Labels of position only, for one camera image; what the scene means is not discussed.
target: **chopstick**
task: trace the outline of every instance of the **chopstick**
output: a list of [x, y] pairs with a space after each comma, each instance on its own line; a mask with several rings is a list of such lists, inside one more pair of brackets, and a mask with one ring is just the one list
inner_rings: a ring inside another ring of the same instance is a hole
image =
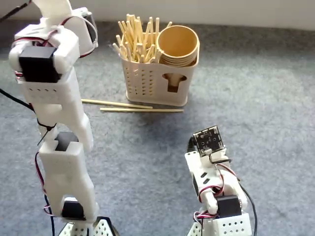
[[183, 112], [183, 109], [100, 108], [104, 112]]
[[168, 27], [172, 26], [172, 24], [173, 24], [173, 22], [170, 21], [170, 22], [167, 24], [166, 27], [168, 28]]
[[155, 41], [158, 38], [158, 33], [159, 33], [159, 17], [156, 17], [156, 35], [155, 35]]
[[149, 17], [145, 32], [143, 32], [141, 18], [126, 15], [125, 21], [118, 21], [123, 37], [116, 35], [118, 48], [115, 50], [123, 59], [138, 63], [158, 63], [163, 52], [157, 51], [156, 41], [159, 35], [160, 19], [156, 17], [155, 27], [153, 17]]
[[109, 102], [109, 101], [100, 101], [100, 100], [91, 100], [91, 99], [81, 99], [82, 103], [92, 103], [98, 105], [112, 105], [112, 106], [119, 106], [119, 107], [134, 107], [134, 108], [141, 108], [141, 109], [152, 109], [153, 107], [150, 106], [142, 106], [142, 105], [135, 105], [135, 104], [128, 104], [128, 103], [120, 103], [120, 102]]
[[114, 49], [116, 50], [116, 52], [125, 60], [127, 60], [125, 54], [120, 50], [120, 48], [117, 46], [116, 43], [113, 43]]

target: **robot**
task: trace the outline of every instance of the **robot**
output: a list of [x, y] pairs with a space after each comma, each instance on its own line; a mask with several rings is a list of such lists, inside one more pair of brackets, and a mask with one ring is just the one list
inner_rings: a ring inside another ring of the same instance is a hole
[[187, 236], [252, 236], [246, 191], [225, 152], [217, 126], [196, 132], [189, 140], [185, 159], [202, 207], [193, 214], [195, 223]]
[[[98, 217], [84, 154], [93, 148], [93, 136], [73, 67], [98, 46], [92, 14], [87, 8], [73, 10], [69, 0], [33, 2], [42, 13], [40, 23], [15, 35], [9, 61], [38, 120], [46, 208], [67, 223], [60, 235], [115, 236], [110, 219]], [[70, 131], [59, 132], [58, 123]]]
[[[93, 148], [93, 136], [73, 67], [98, 46], [92, 13], [87, 8], [73, 10], [69, 0], [33, 2], [43, 17], [38, 25], [28, 25], [15, 35], [9, 61], [36, 114], [43, 140], [35, 160], [39, 156], [45, 170], [43, 178], [36, 162], [50, 202], [45, 208], [66, 223], [60, 236], [117, 236], [110, 219], [98, 217], [84, 154]], [[58, 123], [70, 131], [60, 132]], [[245, 212], [247, 193], [225, 152], [216, 126], [194, 133], [189, 140], [185, 158], [202, 207], [193, 215], [195, 223], [188, 236], [252, 235]]]

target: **white plastic basket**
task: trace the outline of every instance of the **white plastic basket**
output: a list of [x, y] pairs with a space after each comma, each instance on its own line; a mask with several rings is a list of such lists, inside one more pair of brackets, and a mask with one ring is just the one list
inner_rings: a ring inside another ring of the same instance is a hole
[[[188, 67], [171, 67], [159, 63], [137, 63], [122, 59], [127, 99], [134, 102], [184, 106], [188, 100], [193, 72], [199, 62], [199, 48], [195, 64]], [[185, 76], [177, 92], [169, 91], [168, 73]]]

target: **gray carpet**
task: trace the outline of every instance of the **gray carpet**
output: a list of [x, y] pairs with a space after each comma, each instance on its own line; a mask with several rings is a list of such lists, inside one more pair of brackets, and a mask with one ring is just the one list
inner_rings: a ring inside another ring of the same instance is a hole
[[[25, 24], [0, 25], [0, 88], [21, 99], [7, 54]], [[100, 47], [76, 63], [81, 95], [127, 102], [120, 61], [109, 47], [119, 28], [97, 25]], [[200, 207], [184, 159], [187, 141], [217, 124], [255, 200], [258, 235], [313, 236], [315, 32], [192, 27], [200, 64], [183, 114], [101, 113], [84, 105], [94, 131], [86, 160], [100, 214], [122, 236], [185, 236]], [[0, 110], [0, 235], [49, 236], [33, 162], [36, 119], [2, 95]], [[63, 224], [56, 224], [58, 231]]]

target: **white wall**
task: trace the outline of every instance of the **white wall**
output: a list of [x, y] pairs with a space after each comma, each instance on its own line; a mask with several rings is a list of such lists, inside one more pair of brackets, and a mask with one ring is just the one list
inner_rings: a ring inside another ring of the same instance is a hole
[[[5, 1], [3, 15], [27, 0]], [[126, 13], [161, 21], [244, 25], [315, 30], [315, 0], [71, 0], [73, 8], [86, 6], [99, 21], [121, 20]], [[15, 18], [36, 19], [35, 6]]]

